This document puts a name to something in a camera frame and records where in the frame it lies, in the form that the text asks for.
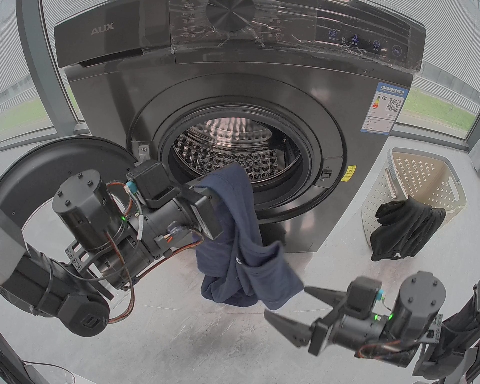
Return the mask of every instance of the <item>white plastic basket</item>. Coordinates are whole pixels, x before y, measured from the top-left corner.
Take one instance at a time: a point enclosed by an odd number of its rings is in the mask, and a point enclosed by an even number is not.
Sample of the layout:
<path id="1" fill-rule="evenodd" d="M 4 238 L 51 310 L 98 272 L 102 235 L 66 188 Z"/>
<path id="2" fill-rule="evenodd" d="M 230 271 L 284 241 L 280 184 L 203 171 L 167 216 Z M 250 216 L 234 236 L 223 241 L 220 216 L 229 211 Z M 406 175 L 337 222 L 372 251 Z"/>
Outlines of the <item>white plastic basket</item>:
<path id="1" fill-rule="evenodd" d="M 375 218 L 378 207 L 408 196 L 433 208 L 444 208 L 442 227 L 467 206 L 460 179 L 447 158 L 415 149 L 392 148 L 361 208 L 368 244 L 370 235 L 380 226 Z"/>

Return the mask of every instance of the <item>plastic protective film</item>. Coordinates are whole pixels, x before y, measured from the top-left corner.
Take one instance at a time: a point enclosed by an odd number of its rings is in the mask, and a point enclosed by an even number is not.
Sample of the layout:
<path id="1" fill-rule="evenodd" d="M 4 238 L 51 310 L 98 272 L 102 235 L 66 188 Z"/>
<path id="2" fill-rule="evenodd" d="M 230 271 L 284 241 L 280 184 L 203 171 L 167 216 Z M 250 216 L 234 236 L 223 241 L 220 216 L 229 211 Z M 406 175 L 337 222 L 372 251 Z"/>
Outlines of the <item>plastic protective film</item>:
<path id="1" fill-rule="evenodd" d="M 222 15 L 212 18 L 222 11 L 218 7 L 230 3 L 235 2 L 170 0 L 172 51 L 229 48 L 235 41 L 234 49 L 256 45 L 264 50 L 319 57 L 355 55 L 409 73 L 421 68 L 423 25 L 378 4 L 356 0 L 237 0 L 240 17 L 236 23 L 225 24 L 227 15 L 224 19 Z M 228 31 L 235 27 L 240 29 Z"/>

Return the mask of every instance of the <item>aux logo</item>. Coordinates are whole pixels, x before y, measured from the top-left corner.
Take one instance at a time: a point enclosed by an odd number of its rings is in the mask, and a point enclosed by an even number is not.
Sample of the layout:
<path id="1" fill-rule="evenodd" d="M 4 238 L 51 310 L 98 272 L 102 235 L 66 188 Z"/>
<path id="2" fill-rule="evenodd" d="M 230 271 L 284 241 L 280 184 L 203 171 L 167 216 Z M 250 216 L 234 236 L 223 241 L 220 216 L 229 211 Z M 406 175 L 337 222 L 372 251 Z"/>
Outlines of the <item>aux logo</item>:
<path id="1" fill-rule="evenodd" d="M 103 33 L 105 31 L 108 31 L 109 29 L 115 29 L 113 27 L 113 23 L 110 23 L 110 24 L 105 24 L 103 27 L 99 27 L 99 28 L 94 28 L 92 29 L 92 33 L 90 34 L 90 36 L 92 35 L 95 35 L 97 33 Z"/>

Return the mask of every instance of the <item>window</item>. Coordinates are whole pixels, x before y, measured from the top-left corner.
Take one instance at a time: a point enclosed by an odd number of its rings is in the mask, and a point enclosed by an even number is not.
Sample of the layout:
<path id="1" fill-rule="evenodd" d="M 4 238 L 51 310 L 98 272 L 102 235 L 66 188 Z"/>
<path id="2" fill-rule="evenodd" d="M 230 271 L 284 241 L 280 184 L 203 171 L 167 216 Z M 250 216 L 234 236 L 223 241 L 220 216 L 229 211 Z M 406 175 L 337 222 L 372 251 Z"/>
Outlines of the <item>window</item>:
<path id="1" fill-rule="evenodd" d="M 55 62 L 57 60 L 57 51 L 55 49 L 55 38 L 53 34 L 53 29 L 56 24 L 69 18 L 70 16 L 75 15 L 78 12 L 84 11 L 88 8 L 91 8 L 97 4 L 104 2 L 105 0 L 44 0 L 43 1 L 43 13 L 45 17 L 45 24 L 47 25 L 47 39 L 50 42 L 52 47 L 53 54 L 55 56 Z M 72 102 L 73 109 L 77 115 L 77 119 L 82 121 L 83 115 L 78 107 L 78 104 L 73 96 L 72 89 L 68 84 L 67 76 L 65 72 L 59 68 L 60 77 L 65 85 L 65 90 L 67 92 L 70 101 Z"/>
<path id="2" fill-rule="evenodd" d="M 453 78 L 454 76 L 449 74 L 447 71 L 440 70 L 440 76 L 438 76 L 438 84 L 450 88 L 452 86 Z"/>
<path id="3" fill-rule="evenodd" d="M 51 127 L 18 35 L 15 1 L 0 0 L 0 142 Z"/>
<path id="4" fill-rule="evenodd" d="M 474 89 L 468 85 L 467 83 L 463 84 L 462 88 L 462 96 L 465 96 L 466 98 L 470 99 L 472 97 Z"/>
<path id="5" fill-rule="evenodd" d="M 398 122 L 465 138 L 480 109 L 480 0 L 376 0 L 425 25 L 423 70 Z"/>
<path id="6" fill-rule="evenodd" d="M 441 69 L 437 66 L 426 62 L 425 67 L 423 68 L 423 77 L 436 82 L 440 76 L 440 71 Z"/>

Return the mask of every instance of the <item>front-loading washing machine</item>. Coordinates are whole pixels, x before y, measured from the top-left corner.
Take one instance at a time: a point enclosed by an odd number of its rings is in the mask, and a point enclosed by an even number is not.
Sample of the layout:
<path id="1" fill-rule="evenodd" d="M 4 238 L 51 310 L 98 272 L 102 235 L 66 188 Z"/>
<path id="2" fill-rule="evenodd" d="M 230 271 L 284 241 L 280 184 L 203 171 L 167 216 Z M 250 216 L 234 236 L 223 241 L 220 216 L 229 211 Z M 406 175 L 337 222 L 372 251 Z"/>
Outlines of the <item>front-loading washing machine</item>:
<path id="1" fill-rule="evenodd" d="M 179 183 L 240 163 L 265 242 L 288 252 L 316 251 L 342 216 L 424 41 L 421 24 L 356 0 L 117 0 L 55 27 L 92 135 Z"/>

